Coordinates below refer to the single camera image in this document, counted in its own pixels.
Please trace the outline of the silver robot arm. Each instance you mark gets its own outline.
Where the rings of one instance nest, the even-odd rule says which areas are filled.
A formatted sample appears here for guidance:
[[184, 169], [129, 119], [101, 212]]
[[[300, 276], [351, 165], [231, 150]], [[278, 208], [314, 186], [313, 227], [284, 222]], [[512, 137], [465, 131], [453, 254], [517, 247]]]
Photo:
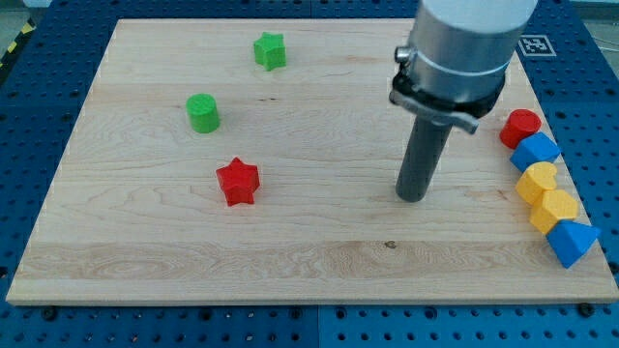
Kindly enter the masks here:
[[505, 84], [537, 0], [422, 0], [389, 99], [435, 126], [473, 133]]

